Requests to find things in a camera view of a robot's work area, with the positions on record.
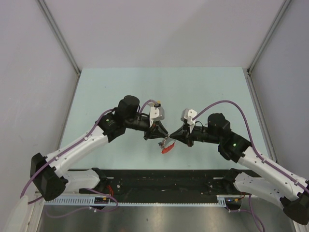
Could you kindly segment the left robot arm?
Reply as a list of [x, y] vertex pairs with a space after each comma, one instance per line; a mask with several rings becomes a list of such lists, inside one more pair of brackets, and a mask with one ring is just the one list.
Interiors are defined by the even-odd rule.
[[31, 158], [30, 181], [46, 201], [57, 198], [66, 190], [91, 188], [102, 193], [107, 182], [99, 169], [92, 168], [77, 174], [69, 174], [68, 170], [96, 148], [123, 135], [126, 129], [142, 131], [144, 140], [166, 138], [168, 131], [161, 123], [163, 119], [164, 109], [160, 103], [148, 100], [140, 106], [137, 97], [127, 95], [71, 144], [46, 156], [35, 154]]

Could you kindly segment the red handled key organizer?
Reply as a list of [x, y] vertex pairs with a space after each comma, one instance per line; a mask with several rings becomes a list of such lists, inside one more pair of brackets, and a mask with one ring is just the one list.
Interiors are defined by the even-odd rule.
[[161, 142], [158, 143], [159, 147], [161, 148], [161, 153], [162, 154], [168, 153], [170, 150], [173, 149], [173, 147], [175, 146], [175, 143], [176, 143], [176, 140], [170, 137], [164, 138]]

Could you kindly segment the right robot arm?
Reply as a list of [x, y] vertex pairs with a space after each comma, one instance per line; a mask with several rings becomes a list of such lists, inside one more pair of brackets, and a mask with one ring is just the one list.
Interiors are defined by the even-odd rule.
[[170, 137], [192, 147], [194, 142], [218, 145], [219, 154], [259, 175], [254, 178], [238, 170], [231, 170], [223, 181], [228, 194], [237, 190], [262, 198], [280, 209], [291, 220], [307, 225], [309, 222], [309, 181], [283, 168], [270, 158], [260, 154], [253, 143], [234, 133], [223, 114], [208, 117], [207, 126], [197, 126], [197, 112], [182, 112], [183, 126]]

